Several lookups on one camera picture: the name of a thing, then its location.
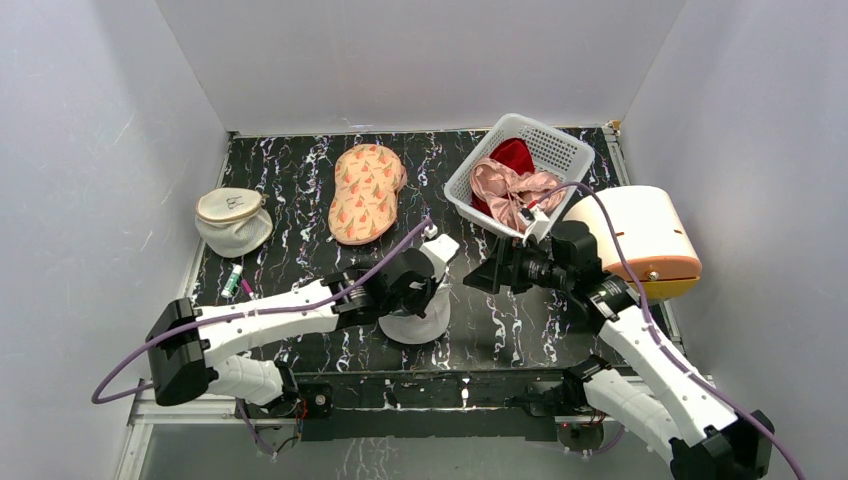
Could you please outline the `white mesh laundry bag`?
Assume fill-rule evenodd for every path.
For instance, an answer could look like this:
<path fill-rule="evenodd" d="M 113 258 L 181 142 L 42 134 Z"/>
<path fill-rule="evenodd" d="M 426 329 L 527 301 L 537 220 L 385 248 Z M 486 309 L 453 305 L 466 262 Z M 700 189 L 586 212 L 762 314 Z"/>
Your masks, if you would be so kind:
<path fill-rule="evenodd" d="M 391 340 L 405 345 L 421 345 L 441 337 L 448 329 L 451 316 L 448 289 L 438 290 L 425 308 L 425 316 L 390 314 L 379 319 L 382 332 Z"/>

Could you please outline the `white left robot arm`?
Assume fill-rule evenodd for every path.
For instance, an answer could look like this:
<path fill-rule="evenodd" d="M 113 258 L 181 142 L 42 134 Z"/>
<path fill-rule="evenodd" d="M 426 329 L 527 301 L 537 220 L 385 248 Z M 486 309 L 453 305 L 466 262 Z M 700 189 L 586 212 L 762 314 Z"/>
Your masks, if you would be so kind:
<path fill-rule="evenodd" d="M 188 403 L 204 394 L 231 396 L 275 416 L 294 411 L 299 391 L 281 362 L 244 357 L 266 344 L 376 324 L 391 340 L 420 345 L 449 322 L 442 283 L 454 256 L 434 243 L 379 264 L 358 263 L 297 290 L 208 310 L 172 302 L 149 332 L 155 400 Z"/>

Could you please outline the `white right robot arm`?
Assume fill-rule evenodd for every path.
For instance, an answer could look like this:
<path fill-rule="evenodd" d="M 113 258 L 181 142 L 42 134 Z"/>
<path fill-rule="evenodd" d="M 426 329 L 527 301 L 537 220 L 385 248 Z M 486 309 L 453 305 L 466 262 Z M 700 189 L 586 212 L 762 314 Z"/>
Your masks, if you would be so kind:
<path fill-rule="evenodd" d="M 596 354 L 567 368 L 562 383 L 508 400 L 528 410 L 547 408 L 612 416 L 669 465 L 676 479 L 762 479 L 769 470 L 774 427 L 760 411 L 743 415 L 709 392 L 707 381 L 654 323 L 635 290 L 603 269 L 597 241 L 579 221 L 555 225 L 550 247 L 500 239 L 463 283 L 488 294 L 518 294 L 538 286 L 563 294 L 569 314 L 590 326 L 626 359 L 646 390 L 633 387 Z"/>

